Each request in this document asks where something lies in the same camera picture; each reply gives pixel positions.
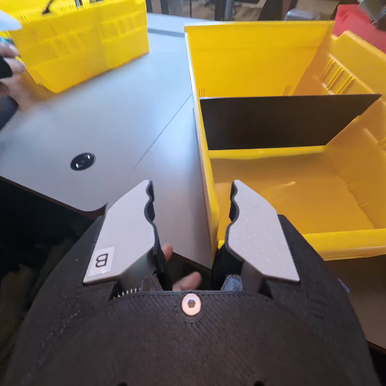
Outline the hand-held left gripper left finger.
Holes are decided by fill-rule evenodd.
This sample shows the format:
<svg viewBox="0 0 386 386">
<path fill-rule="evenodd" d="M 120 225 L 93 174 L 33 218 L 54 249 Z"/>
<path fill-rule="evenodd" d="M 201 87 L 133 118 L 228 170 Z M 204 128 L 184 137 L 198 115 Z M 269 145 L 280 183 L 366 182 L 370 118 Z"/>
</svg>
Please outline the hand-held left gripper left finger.
<svg viewBox="0 0 386 386">
<path fill-rule="evenodd" d="M 117 281 L 125 291 L 155 275 L 166 290 L 166 258 L 154 224 L 153 183 L 144 180 L 113 204 L 104 217 L 83 284 Z"/>
</svg>

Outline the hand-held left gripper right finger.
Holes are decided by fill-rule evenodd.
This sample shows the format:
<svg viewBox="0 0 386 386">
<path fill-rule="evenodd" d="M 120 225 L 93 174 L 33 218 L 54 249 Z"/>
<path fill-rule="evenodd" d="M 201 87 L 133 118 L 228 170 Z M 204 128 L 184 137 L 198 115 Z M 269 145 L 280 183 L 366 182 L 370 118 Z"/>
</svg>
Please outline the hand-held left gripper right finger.
<svg viewBox="0 0 386 386">
<path fill-rule="evenodd" d="M 240 180 L 232 182 L 230 223 L 213 262 L 213 289 L 260 291 L 267 279 L 300 283 L 288 241 L 274 207 Z"/>
</svg>

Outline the large yellow plastic bin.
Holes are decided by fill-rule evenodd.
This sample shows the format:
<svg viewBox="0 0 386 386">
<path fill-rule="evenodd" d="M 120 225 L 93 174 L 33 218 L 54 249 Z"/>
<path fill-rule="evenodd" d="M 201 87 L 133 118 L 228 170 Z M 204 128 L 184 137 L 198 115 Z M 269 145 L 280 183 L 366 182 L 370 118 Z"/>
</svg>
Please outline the large yellow plastic bin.
<svg viewBox="0 0 386 386">
<path fill-rule="evenodd" d="M 385 255 L 385 53 L 334 22 L 185 25 L 214 254 L 241 180 L 325 260 Z M 210 151 L 200 98 L 381 94 L 324 146 Z"/>
</svg>

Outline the red plastic bin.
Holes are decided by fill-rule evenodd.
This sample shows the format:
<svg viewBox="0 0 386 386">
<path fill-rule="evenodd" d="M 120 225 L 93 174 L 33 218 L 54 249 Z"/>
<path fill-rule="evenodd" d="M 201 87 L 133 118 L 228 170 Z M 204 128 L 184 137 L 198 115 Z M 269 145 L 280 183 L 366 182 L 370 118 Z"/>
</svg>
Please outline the red plastic bin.
<svg viewBox="0 0 386 386">
<path fill-rule="evenodd" d="M 333 34 L 339 37 L 345 31 L 354 33 L 380 51 L 386 52 L 386 32 L 372 24 L 359 5 L 338 5 Z"/>
</svg>

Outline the person's left hand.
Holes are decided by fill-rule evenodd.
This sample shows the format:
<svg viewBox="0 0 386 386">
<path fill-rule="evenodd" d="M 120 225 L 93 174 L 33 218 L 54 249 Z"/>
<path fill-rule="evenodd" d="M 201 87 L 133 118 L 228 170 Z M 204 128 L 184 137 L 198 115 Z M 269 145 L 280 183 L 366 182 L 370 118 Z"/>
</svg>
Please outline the person's left hand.
<svg viewBox="0 0 386 386">
<path fill-rule="evenodd" d="M 202 274 L 194 270 L 189 260 L 175 253 L 171 244 L 166 243 L 161 249 L 166 259 L 167 273 L 172 281 L 172 290 L 174 292 L 197 290 L 202 283 Z"/>
</svg>

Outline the black bin divider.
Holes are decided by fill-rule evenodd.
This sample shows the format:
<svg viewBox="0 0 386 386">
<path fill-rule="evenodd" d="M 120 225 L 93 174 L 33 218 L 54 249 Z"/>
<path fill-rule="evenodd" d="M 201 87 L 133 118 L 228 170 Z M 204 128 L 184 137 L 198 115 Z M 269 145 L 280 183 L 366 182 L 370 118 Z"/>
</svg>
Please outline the black bin divider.
<svg viewBox="0 0 386 386">
<path fill-rule="evenodd" d="M 210 151 L 324 146 L 381 94 L 200 98 Z"/>
</svg>

